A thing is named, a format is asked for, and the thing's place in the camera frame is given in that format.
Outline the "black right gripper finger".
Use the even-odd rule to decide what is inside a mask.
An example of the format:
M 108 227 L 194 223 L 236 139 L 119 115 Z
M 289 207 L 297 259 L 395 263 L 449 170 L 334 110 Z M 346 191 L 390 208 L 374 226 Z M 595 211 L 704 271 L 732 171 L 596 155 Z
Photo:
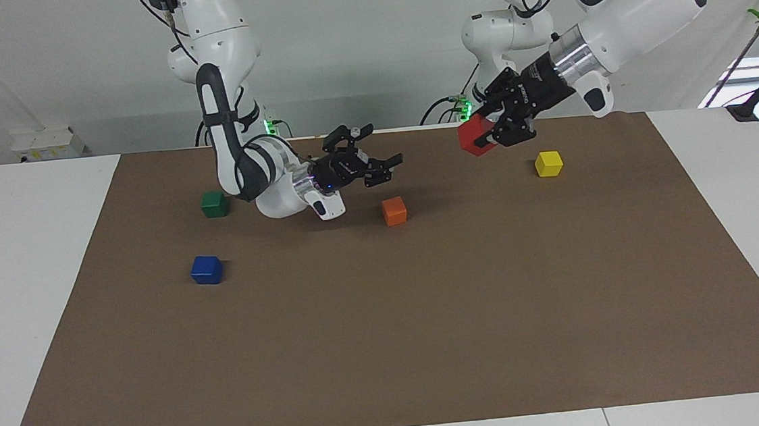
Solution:
M 322 140 L 323 158 L 340 157 L 341 155 L 366 157 L 366 153 L 356 147 L 356 144 L 373 134 L 374 130 L 373 124 L 358 128 L 348 128 L 342 124 Z
M 394 154 L 389 159 L 376 160 L 369 158 L 367 167 L 363 174 L 363 183 L 366 188 L 375 188 L 392 180 L 394 168 L 403 163 L 404 156 L 402 153 Z

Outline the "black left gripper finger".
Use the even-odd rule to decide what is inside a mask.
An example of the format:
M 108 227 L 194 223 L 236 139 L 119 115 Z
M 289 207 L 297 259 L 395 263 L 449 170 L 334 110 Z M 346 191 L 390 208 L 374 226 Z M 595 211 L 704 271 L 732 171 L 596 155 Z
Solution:
M 483 95 L 477 115 L 489 120 L 523 115 L 520 75 L 514 69 L 502 70 L 485 88 Z
M 512 147 L 531 140 L 536 134 L 533 126 L 535 111 L 532 105 L 512 104 L 501 107 L 482 107 L 472 113 L 481 125 L 481 134 L 474 140 L 477 149 L 489 149 L 493 145 Z

